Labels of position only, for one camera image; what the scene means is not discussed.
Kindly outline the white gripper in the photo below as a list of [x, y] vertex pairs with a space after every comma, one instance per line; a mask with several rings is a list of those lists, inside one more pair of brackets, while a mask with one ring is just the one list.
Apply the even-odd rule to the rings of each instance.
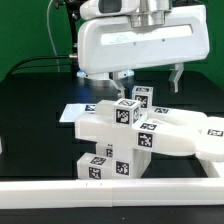
[[79, 67], [88, 74], [113, 72], [119, 98], [125, 97], [125, 87], [117, 72], [173, 64], [168, 81], [177, 93], [183, 63], [203, 60], [210, 50], [203, 4], [140, 3], [130, 14], [83, 20]]

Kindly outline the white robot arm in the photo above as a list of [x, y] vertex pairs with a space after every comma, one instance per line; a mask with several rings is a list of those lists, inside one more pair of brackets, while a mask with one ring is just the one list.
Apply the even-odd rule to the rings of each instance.
[[177, 85], [184, 64], [210, 50], [206, 7], [195, 0], [88, 0], [80, 14], [79, 67], [107, 73], [121, 97], [121, 71], [170, 65]]

